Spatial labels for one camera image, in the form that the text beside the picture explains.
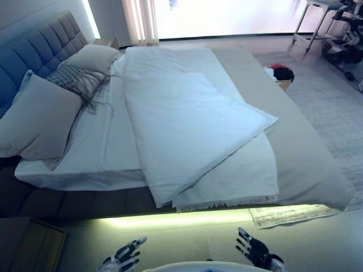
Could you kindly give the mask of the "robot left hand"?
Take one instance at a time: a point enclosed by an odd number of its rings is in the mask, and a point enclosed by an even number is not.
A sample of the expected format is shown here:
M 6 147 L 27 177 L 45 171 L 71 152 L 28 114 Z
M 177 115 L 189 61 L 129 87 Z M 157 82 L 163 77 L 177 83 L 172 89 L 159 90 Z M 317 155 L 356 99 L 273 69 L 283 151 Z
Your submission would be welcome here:
M 97 271 L 134 271 L 139 263 L 140 251 L 137 249 L 147 241 L 146 236 L 129 242 L 107 257 Z

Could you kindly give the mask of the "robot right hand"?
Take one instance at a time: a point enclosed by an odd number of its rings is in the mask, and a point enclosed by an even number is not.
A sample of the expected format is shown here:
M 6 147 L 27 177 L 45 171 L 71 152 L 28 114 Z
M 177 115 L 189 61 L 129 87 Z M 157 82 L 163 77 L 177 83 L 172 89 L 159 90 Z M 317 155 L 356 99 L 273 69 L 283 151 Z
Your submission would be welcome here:
M 252 237 L 242 227 L 238 227 L 235 246 L 255 267 L 269 271 L 288 271 L 282 258 L 270 253 L 268 247 Z

